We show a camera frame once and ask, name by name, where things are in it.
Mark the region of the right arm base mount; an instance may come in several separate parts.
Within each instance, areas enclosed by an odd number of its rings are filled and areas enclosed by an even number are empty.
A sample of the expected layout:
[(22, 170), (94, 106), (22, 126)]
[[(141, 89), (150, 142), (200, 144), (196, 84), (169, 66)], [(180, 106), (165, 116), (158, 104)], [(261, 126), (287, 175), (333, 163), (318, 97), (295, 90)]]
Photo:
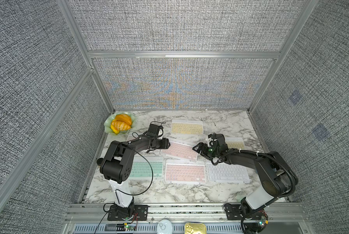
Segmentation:
[(265, 205), (257, 209), (251, 209), (247, 203), (225, 203), (223, 205), (227, 219), (239, 220), (244, 234), (259, 234), (267, 227), (269, 219), (264, 208)]

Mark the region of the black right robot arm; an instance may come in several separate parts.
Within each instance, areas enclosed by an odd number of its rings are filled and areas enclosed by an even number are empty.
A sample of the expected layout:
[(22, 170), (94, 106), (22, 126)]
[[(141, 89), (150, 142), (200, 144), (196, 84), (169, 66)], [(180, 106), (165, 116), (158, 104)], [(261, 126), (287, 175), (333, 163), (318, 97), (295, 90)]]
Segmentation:
[(239, 165), (254, 169), (260, 186), (240, 202), (241, 217), (251, 218), (275, 201), (295, 192), (298, 178), (276, 151), (258, 151), (229, 148), (222, 134), (208, 135), (209, 143), (198, 143), (193, 151), (209, 160), (213, 166), (221, 164)]

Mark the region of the yellow keyboard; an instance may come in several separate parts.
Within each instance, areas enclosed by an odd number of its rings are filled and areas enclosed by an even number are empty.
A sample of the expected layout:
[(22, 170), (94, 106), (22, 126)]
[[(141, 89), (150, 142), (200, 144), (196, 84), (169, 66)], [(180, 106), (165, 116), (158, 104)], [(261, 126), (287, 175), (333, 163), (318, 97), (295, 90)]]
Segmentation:
[(172, 120), (171, 134), (203, 135), (203, 122)]

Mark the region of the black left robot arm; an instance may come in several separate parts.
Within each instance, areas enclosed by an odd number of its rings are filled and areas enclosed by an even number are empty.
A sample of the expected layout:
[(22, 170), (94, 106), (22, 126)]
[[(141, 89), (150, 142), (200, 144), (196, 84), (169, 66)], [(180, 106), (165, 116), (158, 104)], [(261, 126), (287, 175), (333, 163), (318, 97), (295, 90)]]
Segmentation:
[(155, 151), (169, 149), (170, 141), (167, 138), (140, 135), (137, 138), (119, 142), (111, 142), (104, 158), (97, 160), (100, 173), (108, 180), (115, 193), (115, 204), (121, 208), (128, 208), (134, 204), (134, 195), (131, 194), (128, 177), (131, 174), (134, 157), (141, 151)]

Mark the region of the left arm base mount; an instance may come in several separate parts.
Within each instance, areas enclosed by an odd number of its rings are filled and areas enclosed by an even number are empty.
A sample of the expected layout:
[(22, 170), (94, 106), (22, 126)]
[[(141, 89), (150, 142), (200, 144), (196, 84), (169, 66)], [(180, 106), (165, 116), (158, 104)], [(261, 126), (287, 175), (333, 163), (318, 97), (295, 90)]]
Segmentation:
[(138, 221), (146, 221), (148, 216), (148, 205), (134, 205), (133, 207), (123, 208), (113, 204), (109, 211), (107, 220), (108, 221), (130, 221), (133, 218)]

